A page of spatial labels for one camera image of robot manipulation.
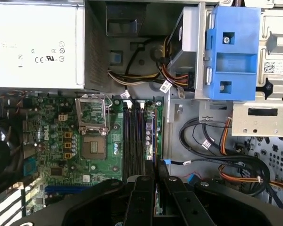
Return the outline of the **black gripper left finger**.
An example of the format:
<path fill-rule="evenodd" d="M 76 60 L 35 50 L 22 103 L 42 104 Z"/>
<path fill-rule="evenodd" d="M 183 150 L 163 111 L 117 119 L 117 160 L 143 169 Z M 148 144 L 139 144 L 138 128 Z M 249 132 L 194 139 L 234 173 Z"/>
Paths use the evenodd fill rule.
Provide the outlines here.
<path fill-rule="evenodd" d="M 14 226 L 150 226 L 153 221 L 154 169 L 146 160 L 145 172 L 124 183 L 108 179 L 84 191 L 23 217 Z"/>

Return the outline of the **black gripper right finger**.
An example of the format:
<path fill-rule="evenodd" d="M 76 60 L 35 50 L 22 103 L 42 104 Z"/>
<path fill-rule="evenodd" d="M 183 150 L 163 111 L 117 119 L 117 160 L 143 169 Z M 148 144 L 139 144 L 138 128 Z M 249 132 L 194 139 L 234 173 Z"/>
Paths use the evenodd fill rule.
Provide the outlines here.
<path fill-rule="evenodd" d="M 177 226 L 283 226 L 283 210 L 216 182 L 194 186 L 169 175 L 165 162 L 158 174 L 166 190 L 166 209 Z"/>

